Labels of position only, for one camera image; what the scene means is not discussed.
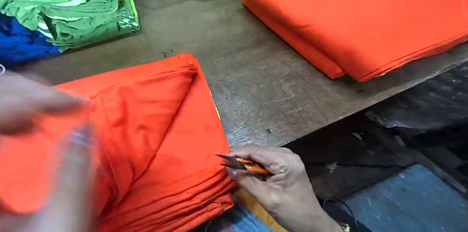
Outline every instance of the folded green cloth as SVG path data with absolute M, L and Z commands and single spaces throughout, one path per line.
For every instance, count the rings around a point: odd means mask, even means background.
M 0 12 L 61 51 L 139 30 L 133 0 L 0 0 Z

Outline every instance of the table surface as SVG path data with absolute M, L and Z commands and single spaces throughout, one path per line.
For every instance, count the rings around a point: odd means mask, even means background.
M 198 58 L 231 146 L 280 146 L 468 60 L 468 46 L 368 82 L 330 80 L 242 0 L 135 0 L 141 31 L 40 62 L 59 84 L 188 52 Z

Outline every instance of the hand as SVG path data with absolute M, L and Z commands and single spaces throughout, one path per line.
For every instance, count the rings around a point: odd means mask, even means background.
M 40 211 L 31 215 L 0 214 L 3 232 L 88 232 L 90 229 L 91 132 L 89 126 L 70 134 L 55 191 Z
M 0 133 L 28 130 L 38 112 L 59 112 L 81 100 L 15 73 L 0 75 Z
M 291 232 L 342 232 L 320 207 L 301 158 L 287 148 L 258 145 L 234 147 L 228 156 L 261 163 L 272 173 L 260 176 L 227 168 L 228 174 Z

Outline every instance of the stack of orange fabric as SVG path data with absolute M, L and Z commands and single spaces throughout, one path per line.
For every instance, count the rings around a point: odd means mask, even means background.
M 232 205 L 219 165 L 229 146 L 196 59 L 180 54 L 58 86 L 90 107 L 42 118 L 33 132 L 4 137 L 0 202 L 26 213 L 44 205 L 56 144 L 90 121 L 99 149 L 98 231 L 187 231 Z
M 468 0 L 244 0 L 334 79 L 366 81 L 468 40 Z

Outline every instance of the blue fabric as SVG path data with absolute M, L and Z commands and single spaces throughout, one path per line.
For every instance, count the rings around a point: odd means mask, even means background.
M 22 26 L 14 17 L 0 14 L 0 64 L 11 67 L 58 52 L 59 46 L 38 31 Z
M 248 208 L 236 202 L 221 216 L 205 222 L 191 232 L 274 232 Z

